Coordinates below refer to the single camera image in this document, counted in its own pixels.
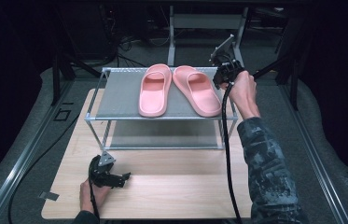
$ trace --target light wood surface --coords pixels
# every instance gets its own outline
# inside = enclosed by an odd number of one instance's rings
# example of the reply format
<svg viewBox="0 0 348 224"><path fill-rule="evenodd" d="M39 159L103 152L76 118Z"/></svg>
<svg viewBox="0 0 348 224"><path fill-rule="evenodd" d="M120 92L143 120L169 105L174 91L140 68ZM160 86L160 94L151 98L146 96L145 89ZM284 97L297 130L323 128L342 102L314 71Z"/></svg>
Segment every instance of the light wood surface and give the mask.
<svg viewBox="0 0 348 224"><path fill-rule="evenodd" d="M74 218L79 212L79 187L88 176L90 161L101 154L84 118L94 90L89 92L63 156L42 217ZM104 90L98 91L95 104ZM104 121L95 121L97 132ZM109 150L117 160L111 173L132 175L124 188L113 189L100 210L109 219L232 218L232 207L222 149ZM233 188L242 217L250 217L247 165L236 130L230 138Z"/></svg>

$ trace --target pair of pink slippers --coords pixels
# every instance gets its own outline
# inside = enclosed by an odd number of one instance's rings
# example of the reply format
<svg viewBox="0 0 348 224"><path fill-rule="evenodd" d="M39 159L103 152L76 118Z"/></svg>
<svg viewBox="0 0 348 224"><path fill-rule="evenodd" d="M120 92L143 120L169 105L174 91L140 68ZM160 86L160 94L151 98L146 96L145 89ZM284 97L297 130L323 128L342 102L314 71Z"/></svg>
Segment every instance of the pair of pink slippers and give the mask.
<svg viewBox="0 0 348 224"><path fill-rule="evenodd" d="M177 67L172 74L170 67L159 63L150 66L142 78L138 106L140 115L155 118L165 113L172 79L197 114L207 118L220 114L220 100L206 74L187 65Z"/></svg>

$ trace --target hand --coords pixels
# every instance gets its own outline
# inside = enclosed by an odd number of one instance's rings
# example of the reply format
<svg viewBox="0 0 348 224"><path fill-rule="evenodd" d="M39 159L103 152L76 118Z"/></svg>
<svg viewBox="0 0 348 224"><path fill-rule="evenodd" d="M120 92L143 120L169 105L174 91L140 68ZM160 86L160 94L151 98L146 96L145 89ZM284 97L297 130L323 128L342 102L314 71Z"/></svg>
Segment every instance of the hand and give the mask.
<svg viewBox="0 0 348 224"><path fill-rule="evenodd" d="M228 83L223 83L220 87L225 90ZM258 105L256 104L256 85L254 77L247 71L242 71L234 80L229 98L237 105L243 119L260 117Z"/></svg>
<svg viewBox="0 0 348 224"><path fill-rule="evenodd" d="M98 188L97 186L92 185L92 190L94 192L97 208L100 209L100 207L104 203L104 200L106 199L107 193L111 190L111 188L108 186L103 186L101 188ZM90 197L91 197L90 184L89 184L89 179L87 179L80 185L80 210L89 211L94 214L94 209L92 207Z"/></svg>

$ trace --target sleeve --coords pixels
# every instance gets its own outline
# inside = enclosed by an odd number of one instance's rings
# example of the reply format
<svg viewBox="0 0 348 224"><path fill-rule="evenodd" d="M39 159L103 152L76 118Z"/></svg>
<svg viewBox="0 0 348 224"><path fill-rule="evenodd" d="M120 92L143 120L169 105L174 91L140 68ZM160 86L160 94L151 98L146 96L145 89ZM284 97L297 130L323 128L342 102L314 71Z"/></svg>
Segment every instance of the sleeve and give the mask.
<svg viewBox="0 0 348 224"><path fill-rule="evenodd" d="M98 224L98 218L89 211L80 211L72 224Z"/></svg>
<svg viewBox="0 0 348 224"><path fill-rule="evenodd" d="M249 195L256 223L308 223L295 182L276 138L261 118L246 119L237 131L248 165Z"/></svg>

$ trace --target gray carpet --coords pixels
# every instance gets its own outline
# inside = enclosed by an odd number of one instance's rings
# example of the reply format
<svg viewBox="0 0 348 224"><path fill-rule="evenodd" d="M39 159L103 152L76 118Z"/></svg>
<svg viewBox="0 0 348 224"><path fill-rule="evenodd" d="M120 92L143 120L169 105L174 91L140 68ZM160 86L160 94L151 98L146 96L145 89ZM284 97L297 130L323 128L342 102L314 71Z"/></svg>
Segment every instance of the gray carpet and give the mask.
<svg viewBox="0 0 348 224"><path fill-rule="evenodd" d="M177 37L175 66L183 64L210 66L208 57L212 49L227 36L228 33L225 32L208 32L207 34L184 32ZM245 67L254 73L273 62L276 58L274 50L277 43L278 36L276 35L248 31L242 45ZM166 63L168 46L157 47L143 42L133 42L131 50L120 53L145 66L150 66L154 63ZM121 67L139 66L139 64L132 64L123 59L120 59L119 64ZM115 67L116 65L117 61L114 61L105 66ZM313 164L310 162L303 135L299 131L290 107L287 106L282 87L276 86L272 80L274 76L275 73L271 72L258 81L258 104L262 117L270 124L282 144L289 169L297 181L301 204L311 223L337 223L324 190L321 188L322 180L318 179ZM42 125L43 118L52 109L50 107L52 100L51 69L41 74L41 77L44 80L44 86L35 102L34 109L16 142L0 164L0 188L4 185L22 151L28 147L30 139L34 138L37 127ZM63 95L63 100L55 107L54 114L49 118L49 124L35 147L36 152L32 161L35 161L47 149L49 152L35 165L18 188L11 208L14 223L71 222L71 220L43 219L40 213L44 200L39 199L38 195L41 191L49 191L74 128L74 125L70 126L71 122L77 117L89 90L95 88L97 78L77 69L77 79L74 82L63 80L62 84L68 85L68 93ZM348 168L340 162L334 148L325 139L318 105L311 92L301 82L298 100L299 114L306 124L308 133L313 139L317 152L348 216ZM64 133L63 137L53 147L50 147L62 133ZM4 212L0 214L0 223L7 223L7 205Z"/></svg>

